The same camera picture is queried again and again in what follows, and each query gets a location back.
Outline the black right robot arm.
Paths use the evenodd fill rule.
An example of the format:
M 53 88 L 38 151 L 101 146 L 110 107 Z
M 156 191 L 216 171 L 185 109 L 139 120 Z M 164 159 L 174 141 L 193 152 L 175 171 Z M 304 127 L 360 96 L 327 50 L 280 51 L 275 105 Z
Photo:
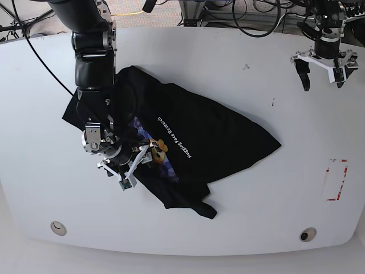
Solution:
M 131 90 L 130 114 L 113 113 L 115 100 L 116 28 L 108 6 L 103 1 L 50 1 L 59 19 L 72 31 L 75 51 L 75 110 L 83 126 L 82 143 L 85 151 L 103 157 L 100 166 L 115 176 L 125 188 L 133 186 L 133 172 L 139 164 L 152 160 L 157 142 L 129 138 L 126 126 L 136 115 L 140 96 Z M 342 87 L 358 68 L 357 55 L 340 51 L 340 39 L 347 20 L 364 13 L 363 1 L 302 1 L 307 16 L 313 16 L 315 27 L 298 22 L 302 33 L 315 46 L 297 52 L 291 61 L 303 89 L 310 89 L 309 65 L 323 67 L 330 82 Z

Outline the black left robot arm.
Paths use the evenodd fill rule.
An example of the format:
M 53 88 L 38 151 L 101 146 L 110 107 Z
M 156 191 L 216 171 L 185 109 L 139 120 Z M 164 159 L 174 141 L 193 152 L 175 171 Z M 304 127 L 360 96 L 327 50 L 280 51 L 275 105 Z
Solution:
M 340 44 L 346 22 L 361 16 L 364 16 L 364 1 L 306 2 L 306 16 L 297 25 L 314 42 L 314 47 L 291 57 L 305 91 L 310 89 L 311 63 L 325 69 L 329 82 L 336 83 L 338 88 L 359 68 L 357 53 L 340 51 Z

